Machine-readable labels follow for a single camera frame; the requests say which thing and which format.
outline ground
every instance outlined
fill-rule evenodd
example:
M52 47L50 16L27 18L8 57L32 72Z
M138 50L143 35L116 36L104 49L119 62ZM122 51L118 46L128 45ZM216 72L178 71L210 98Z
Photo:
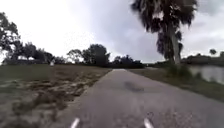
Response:
M0 127L36 128L57 121L110 69L74 65L0 67Z
M197 77L170 77L164 69L131 69L129 71L224 102L224 85L216 82L208 82Z
M224 104L165 83L113 70L71 104L50 128L223 128Z
M143 128L145 118L155 128L224 127L222 102L127 70L109 71L1 67L0 127L68 128L75 118L78 128Z

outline dry grass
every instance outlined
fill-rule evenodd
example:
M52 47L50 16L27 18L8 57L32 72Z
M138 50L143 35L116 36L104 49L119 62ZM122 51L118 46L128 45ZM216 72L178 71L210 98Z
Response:
M58 112L62 112L68 102L109 71L75 65L1 66L0 121L3 123L0 127L17 128L18 120L30 128L37 126L33 123L46 125L57 121Z

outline paved path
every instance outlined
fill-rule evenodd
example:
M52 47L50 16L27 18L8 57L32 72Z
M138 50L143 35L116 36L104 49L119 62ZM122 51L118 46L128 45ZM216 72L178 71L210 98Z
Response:
M113 70L70 106L54 128L224 128L224 104L130 73Z

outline gray cloud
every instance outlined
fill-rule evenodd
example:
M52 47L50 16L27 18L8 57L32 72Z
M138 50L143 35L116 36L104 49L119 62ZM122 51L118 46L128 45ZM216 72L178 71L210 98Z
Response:
M223 0L199 0L199 11L214 15L223 6Z
M222 23L218 21L224 20L220 15L224 2L200 0L199 5L199 12L190 30L184 29L184 56L198 51L206 53L207 49L216 48L223 41L220 36L208 35L224 30L220 27ZM144 62L162 60L162 56L156 51L157 37L144 31L137 16L130 10L129 0L86 0L83 6L90 13L91 32L112 52L129 54Z

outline cloud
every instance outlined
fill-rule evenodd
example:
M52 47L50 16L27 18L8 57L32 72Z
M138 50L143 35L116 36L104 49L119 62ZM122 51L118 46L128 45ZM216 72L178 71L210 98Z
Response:
M144 62L162 60L156 51L157 37L144 31L137 16L130 10L130 3L129 0L86 0L81 6L88 8L89 30L97 41L112 51L129 54ZM183 28L183 56L197 52L207 54L210 48L219 49L224 30L222 5L222 0L199 1L192 26Z
M100 43L116 55L129 54L143 62L163 60L156 50L156 34L146 33L131 11L132 0L3 0L0 11L14 21L23 40L56 55ZM183 27L187 56L210 48L224 48L224 1L199 0L190 28Z

